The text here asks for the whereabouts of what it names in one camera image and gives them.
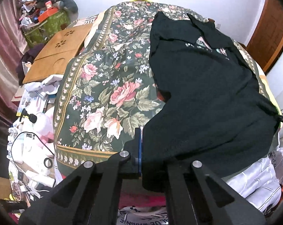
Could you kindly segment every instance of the pile of clothes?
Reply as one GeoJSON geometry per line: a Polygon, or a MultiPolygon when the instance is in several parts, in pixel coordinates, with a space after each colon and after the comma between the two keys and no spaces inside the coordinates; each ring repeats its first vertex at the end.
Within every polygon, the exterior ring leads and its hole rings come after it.
{"type": "Polygon", "coordinates": [[[51,1],[53,6],[59,10],[66,10],[69,16],[75,15],[77,17],[78,6],[74,0],[23,0],[22,16],[19,19],[19,24],[24,31],[29,25],[39,23],[38,17],[46,11],[45,3],[48,1],[51,1]]]}

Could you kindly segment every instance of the pink fabric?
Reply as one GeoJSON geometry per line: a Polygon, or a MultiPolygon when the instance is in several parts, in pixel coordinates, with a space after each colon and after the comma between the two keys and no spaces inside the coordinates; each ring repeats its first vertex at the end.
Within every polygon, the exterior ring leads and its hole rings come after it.
{"type": "Polygon", "coordinates": [[[118,208],[126,206],[154,207],[165,206],[165,196],[134,195],[122,193],[119,198],[118,208]]]}
{"type": "Polygon", "coordinates": [[[11,99],[18,88],[16,66],[26,42],[18,26],[21,0],[3,0],[0,4],[0,116],[12,123],[17,106],[11,99]]]}

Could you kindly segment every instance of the wooden door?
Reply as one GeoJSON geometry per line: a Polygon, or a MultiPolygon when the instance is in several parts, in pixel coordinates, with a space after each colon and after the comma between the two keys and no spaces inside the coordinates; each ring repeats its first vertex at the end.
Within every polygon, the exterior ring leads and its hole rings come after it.
{"type": "Polygon", "coordinates": [[[257,27],[247,45],[248,53],[268,72],[283,51],[283,8],[278,0],[266,0],[257,27]]]}

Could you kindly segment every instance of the patterned border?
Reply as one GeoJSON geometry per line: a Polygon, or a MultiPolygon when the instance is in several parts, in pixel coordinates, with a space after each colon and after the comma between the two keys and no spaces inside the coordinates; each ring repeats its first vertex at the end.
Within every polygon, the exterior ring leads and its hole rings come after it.
{"type": "MultiPolygon", "coordinates": [[[[98,36],[93,37],[94,42],[92,43],[91,48],[93,48],[94,50],[100,50],[103,47],[104,40],[108,35],[108,31],[109,31],[109,28],[110,28],[111,23],[112,23],[114,10],[115,10],[115,6],[111,7],[109,10],[106,11],[105,16],[103,18],[103,21],[105,21],[105,22],[100,23],[100,25],[102,25],[102,28],[99,28],[97,30],[96,33],[98,33],[98,36]]],[[[95,157],[95,158],[98,157],[98,158],[107,159],[107,158],[109,158],[109,156],[111,156],[112,154],[115,153],[115,152],[105,152],[105,153],[103,153],[101,151],[82,152],[82,150],[80,150],[78,148],[72,148],[72,147],[57,145],[58,136],[59,136],[59,133],[60,133],[61,128],[63,126],[63,122],[64,122],[65,114],[66,114],[66,109],[67,109],[67,104],[68,104],[68,102],[71,98],[71,92],[72,92],[73,86],[76,83],[77,78],[79,77],[80,69],[82,67],[83,62],[91,54],[93,54],[93,52],[84,53],[77,58],[73,58],[72,63],[70,62],[68,64],[68,67],[70,67],[71,70],[69,70],[69,73],[68,73],[67,76],[64,76],[65,81],[63,83],[63,88],[60,89],[61,95],[60,95],[59,101],[56,102],[56,107],[58,107],[58,108],[57,108],[57,110],[54,114],[54,116],[55,116],[55,120],[54,120],[55,140],[54,140],[54,142],[55,142],[56,154],[57,155],[58,155],[58,153],[61,154],[61,152],[65,152],[67,150],[67,152],[72,152],[72,153],[76,153],[76,154],[80,154],[80,155],[84,154],[86,156],[92,156],[92,157],[95,157]]]]}
{"type": "Polygon", "coordinates": [[[254,61],[254,59],[252,59],[252,57],[249,55],[249,53],[237,41],[233,40],[233,43],[236,46],[236,48],[239,50],[239,52],[241,53],[241,55],[244,58],[244,60],[246,61],[246,63],[249,65],[250,69],[255,74],[257,81],[258,81],[258,85],[259,85],[259,93],[261,95],[263,95],[264,97],[266,97],[267,99],[270,99],[269,95],[266,92],[265,86],[264,86],[264,84],[262,83],[262,81],[259,77],[256,62],[254,61]]]}
{"type": "Polygon", "coordinates": [[[90,151],[90,150],[80,150],[66,146],[60,146],[59,149],[56,149],[56,160],[63,164],[62,168],[71,167],[76,169],[79,165],[81,165],[84,161],[90,160],[95,163],[106,161],[114,152],[101,152],[98,151],[90,151]]]}

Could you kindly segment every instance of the black shirt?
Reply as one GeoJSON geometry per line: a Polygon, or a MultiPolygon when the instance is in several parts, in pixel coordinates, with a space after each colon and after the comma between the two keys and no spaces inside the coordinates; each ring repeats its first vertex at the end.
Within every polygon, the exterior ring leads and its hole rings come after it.
{"type": "Polygon", "coordinates": [[[275,106],[259,94],[233,41],[213,22],[188,16],[174,21],[158,12],[152,23],[149,64],[171,97],[143,130],[147,189],[174,156],[200,160],[220,177],[235,173],[268,153],[278,127],[275,106]]]}

